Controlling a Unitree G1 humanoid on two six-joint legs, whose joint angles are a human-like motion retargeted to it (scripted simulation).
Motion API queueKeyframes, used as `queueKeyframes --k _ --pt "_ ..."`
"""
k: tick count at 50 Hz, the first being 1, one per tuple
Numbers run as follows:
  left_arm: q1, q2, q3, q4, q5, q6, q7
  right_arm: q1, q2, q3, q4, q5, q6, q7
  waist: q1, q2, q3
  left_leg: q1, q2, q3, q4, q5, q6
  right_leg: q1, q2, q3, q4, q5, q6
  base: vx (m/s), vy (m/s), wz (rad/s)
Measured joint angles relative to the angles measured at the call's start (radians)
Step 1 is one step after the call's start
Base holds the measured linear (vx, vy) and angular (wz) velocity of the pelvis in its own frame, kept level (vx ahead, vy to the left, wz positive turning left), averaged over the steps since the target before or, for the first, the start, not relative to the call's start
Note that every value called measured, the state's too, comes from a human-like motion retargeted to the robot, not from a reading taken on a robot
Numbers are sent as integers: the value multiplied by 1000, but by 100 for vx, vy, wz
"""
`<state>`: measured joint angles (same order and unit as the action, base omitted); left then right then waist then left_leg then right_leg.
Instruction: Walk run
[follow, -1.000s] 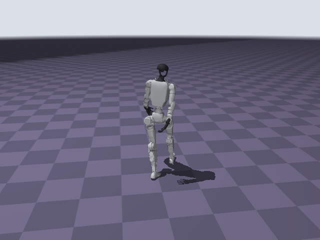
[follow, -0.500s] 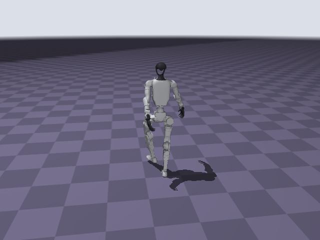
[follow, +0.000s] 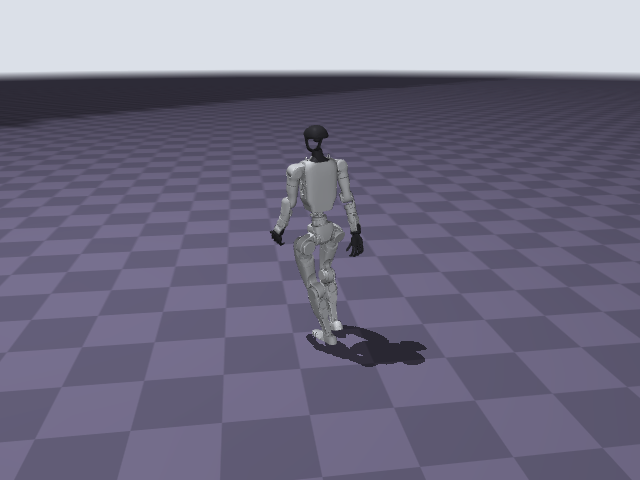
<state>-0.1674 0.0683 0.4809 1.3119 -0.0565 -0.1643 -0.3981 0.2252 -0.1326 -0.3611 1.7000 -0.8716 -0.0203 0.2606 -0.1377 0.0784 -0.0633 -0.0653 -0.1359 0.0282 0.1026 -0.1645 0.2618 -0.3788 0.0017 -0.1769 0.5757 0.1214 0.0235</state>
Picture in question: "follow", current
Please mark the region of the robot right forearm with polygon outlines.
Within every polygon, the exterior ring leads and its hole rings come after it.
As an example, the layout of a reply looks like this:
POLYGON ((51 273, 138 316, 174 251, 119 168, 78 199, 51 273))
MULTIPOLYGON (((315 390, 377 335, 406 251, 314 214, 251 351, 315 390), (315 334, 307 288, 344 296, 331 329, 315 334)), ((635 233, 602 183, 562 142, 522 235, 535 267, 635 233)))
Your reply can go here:
MULTIPOLYGON (((352 202, 351 203, 347 203, 344 206, 344 208, 345 208, 346 213, 347 213, 348 223, 350 224, 350 230, 352 232, 355 232, 355 231, 357 231, 357 224, 359 223, 359 217, 357 215, 356 205, 355 205, 355 201, 354 201, 354 197, 353 197, 352 192, 351 192, 351 196, 352 196, 352 202)), ((360 227, 361 227, 361 225, 360 225, 360 227)))

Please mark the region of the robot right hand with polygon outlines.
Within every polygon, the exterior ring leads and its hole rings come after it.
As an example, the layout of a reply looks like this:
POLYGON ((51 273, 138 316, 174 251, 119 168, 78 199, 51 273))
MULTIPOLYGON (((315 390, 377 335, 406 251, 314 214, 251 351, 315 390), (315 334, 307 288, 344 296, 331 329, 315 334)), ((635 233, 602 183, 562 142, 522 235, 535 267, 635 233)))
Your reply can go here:
POLYGON ((350 242, 349 246, 347 247, 346 251, 348 251, 349 248, 352 245, 352 253, 349 256, 352 256, 354 254, 352 257, 355 257, 355 256, 358 256, 359 254, 362 254, 363 250, 364 250, 363 249, 363 240, 362 240, 361 236, 359 235, 361 233, 360 224, 359 223, 357 224, 357 231, 352 232, 350 230, 350 232, 352 234, 351 242, 350 242), (355 251, 355 253, 354 253, 354 251, 355 251))

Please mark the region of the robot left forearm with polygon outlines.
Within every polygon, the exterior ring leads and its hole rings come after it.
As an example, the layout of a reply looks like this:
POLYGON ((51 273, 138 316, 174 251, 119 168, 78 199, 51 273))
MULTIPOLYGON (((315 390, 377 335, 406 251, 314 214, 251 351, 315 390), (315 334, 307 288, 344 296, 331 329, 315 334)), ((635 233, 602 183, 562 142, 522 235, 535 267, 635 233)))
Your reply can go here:
POLYGON ((274 231, 279 235, 280 232, 288 226, 288 222, 290 217, 292 216, 293 211, 290 209, 290 201, 287 198, 284 198, 281 202, 281 211, 280 211, 279 220, 277 221, 276 226, 274 227, 274 231))

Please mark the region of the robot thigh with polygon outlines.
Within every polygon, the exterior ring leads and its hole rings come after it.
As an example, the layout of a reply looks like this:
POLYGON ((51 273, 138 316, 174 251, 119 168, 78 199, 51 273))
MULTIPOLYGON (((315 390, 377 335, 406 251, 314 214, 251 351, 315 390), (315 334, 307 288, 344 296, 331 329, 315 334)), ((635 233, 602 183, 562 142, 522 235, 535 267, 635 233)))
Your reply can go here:
POLYGON ((333 280, 333 271, 330 267, 338 247, 338 242, 340 242, 345 236, 345 232, 338 224, 333 223, 333 226, 335 234, 334 238, 325 244, 320 244, 319 250, 320 270, 318 276, 320 281, 326 283, 333 280))
POLYGON ((307 291, 309 287, 314 287, 320 299, 326 293, 326 288, 316 279, 315 262, 312 254, 315 250, 315 242, 315 235, 310 232, 296 238, 294 241, 294 255, 307 291))

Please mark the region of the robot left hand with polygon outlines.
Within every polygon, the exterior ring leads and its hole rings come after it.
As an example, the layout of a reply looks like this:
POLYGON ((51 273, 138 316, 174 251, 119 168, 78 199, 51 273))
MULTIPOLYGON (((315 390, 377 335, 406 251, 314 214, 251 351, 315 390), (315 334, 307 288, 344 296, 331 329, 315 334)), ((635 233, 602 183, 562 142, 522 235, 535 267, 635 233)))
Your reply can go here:
MULTIPOLYGON (((275 226, 276 226, 276 225, 275 225, 275 226)), ((283 230, 280 232, 280 234, 279 234, 279 235, 278 235, 274 230, 273 230, 273 231, 270 231, 270 233, 272 233, 272 239, 274 239, 274 241, 275 241, 277 244, 279 244, 280 246, 284 244, 284 242, 282 243, 282 237, 281 237, 281 236, 283 235, 283 233, 284 233, 284 230, 285 230, 285 229, 283 229, 283 230)))

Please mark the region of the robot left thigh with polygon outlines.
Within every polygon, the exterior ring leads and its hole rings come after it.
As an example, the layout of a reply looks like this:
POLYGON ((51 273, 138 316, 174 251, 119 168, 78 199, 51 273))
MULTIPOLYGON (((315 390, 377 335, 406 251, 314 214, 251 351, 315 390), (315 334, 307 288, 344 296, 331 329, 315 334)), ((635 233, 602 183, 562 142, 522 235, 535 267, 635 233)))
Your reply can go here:
POLYGON ((307 291, 309 287, 314 287, 320 299, 326 293, 326 288, 316 279, 315 262, 312 254, 315 250, 315 242, 315 235, 310 232, 296 238, 294 241, 294 255, 307 291))

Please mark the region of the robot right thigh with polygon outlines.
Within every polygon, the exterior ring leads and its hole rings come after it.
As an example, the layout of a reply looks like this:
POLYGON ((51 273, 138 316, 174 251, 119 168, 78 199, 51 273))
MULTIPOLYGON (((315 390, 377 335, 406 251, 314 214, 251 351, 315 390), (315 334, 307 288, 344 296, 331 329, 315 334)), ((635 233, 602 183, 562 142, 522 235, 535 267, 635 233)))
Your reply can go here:
POLYGON ((338 247, 338 242, 340 242, 345 236, 345 232, 338 224, 333 223, 333 226, 335 234, 334 238, 325 244, 320 244, 319 250, 320 270, 318 276, 320 281, 326 283, 333 280, 333 271, 330 267, 338 247))

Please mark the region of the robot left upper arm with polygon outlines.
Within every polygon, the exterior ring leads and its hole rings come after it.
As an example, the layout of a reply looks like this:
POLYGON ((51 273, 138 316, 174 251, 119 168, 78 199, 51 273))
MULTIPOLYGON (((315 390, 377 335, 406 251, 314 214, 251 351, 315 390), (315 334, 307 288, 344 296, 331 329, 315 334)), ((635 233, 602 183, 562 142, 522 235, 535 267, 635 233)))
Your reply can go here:
POLYGON ((286 191, 287 191, 288 197, 285 197, 285 198, 287 198, 290 201, 290 209, 296 206, 299 179, 301 179, 304 174, 304 168, 305 168, 305 165, 303 163, 297 163, 297 164, 292 164, 288 166, 286 170, 286 176, 287 176, 286 191))

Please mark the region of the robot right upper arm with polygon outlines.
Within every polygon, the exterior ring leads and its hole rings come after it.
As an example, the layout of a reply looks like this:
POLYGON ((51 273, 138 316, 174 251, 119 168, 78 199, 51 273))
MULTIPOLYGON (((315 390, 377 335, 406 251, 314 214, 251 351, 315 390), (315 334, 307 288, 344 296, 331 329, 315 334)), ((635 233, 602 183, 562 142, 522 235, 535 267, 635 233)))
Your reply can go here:
POLYGON ((334 160, 337 163, 337 180, 341 189, 341 193, 339 193, 340 200, 342 203, 351 202, 352 196, 350 192, 350 181, 348 177, 348 165, 345 160, 334 160))

